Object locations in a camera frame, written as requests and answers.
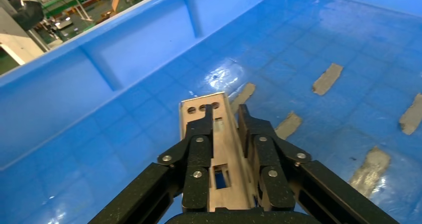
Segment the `bin floor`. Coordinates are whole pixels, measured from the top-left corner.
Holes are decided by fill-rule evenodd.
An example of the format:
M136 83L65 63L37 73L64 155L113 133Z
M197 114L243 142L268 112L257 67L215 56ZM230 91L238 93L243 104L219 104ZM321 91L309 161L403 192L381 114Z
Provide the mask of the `bin floor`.
M319 96L313 83L331 63L344 69ZM86 223L179 140L181 100L233 98L247 82L251 114L276 127L294 111L303 122L288 141L345 181L373 147L388 153L370 199L400 223L420 222L422 127L405 135L399 119L422 90L422 18L349 0L264 0L6 170L39 170L10 187L8 223ZM64 142L72 132L78 140ZM163 222L180 211L178 198Z

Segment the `metal frame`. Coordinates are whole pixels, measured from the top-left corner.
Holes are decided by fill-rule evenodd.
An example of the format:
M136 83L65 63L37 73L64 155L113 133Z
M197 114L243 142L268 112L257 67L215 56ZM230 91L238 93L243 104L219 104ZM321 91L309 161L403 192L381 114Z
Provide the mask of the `metal frame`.
M181 193L183 214L168 224L398 223L309 153L280 139L246 105L239 106L236 130L229 107L224 93L183 101L182 140L90 223L157 223ZM230 185L217 189L215 169L222 165ZM310 216L294 212L296 202Z

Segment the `gray tape strip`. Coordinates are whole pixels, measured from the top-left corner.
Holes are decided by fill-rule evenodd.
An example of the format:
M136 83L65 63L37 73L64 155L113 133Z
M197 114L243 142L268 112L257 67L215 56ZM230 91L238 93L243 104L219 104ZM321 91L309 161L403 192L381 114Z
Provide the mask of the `gray tape strip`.
M296 131L296 129L298 129L301 123L302 123L302 118L297 116L292 111L287 115L287 118L277 126L275 132L277 136L286 140L287 137L292 135Z
M363 165L356 170L350 179L350 185L360 194L369 198L381 176L390 165L390 156L381 149L374 147L368 152Z
M231 111L233 114L237 112L239 109L239 105L245 103L248 98L253 94L255 91L255 85L252 83L247 83L240 94L233 100L230 104Z
M422 95L419 93L413 100L412 106L400 118L403 133L410 135L419 126L422 120Z
M331 66L315 81L312 91L322 96L331 88L334 82L340 77L343 67L332 63Z

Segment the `screw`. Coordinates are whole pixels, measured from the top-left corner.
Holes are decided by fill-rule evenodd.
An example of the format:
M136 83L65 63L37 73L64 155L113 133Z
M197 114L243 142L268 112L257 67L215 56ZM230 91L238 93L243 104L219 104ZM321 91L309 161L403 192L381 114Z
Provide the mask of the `screw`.
M202 177L202 173L200 171L194 172L194 178L200 178Z
M304 153L298 153L298 154L296 154L296 157L298 157L298 158L306 158L306 154L304 154Z
M165 162L168 162L170 160L171 160L171 156L169 156L169 155L166 155L166 156L163 157L163 161L165 161Z
M278 173L275 170L271 170L268 172L268 175L270 175L270 177L277 177Z

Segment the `metal plate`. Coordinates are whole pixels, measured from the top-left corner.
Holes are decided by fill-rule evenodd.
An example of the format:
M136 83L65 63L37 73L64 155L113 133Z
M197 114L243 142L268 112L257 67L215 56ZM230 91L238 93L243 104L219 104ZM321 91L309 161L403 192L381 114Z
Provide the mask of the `metal plate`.
M237 125L225 93L182 101L181 134L188 122L205 116L205 105L213 105L213 158L211 159L209 212L225 207L245 210L255 207L251 172L243 156Z

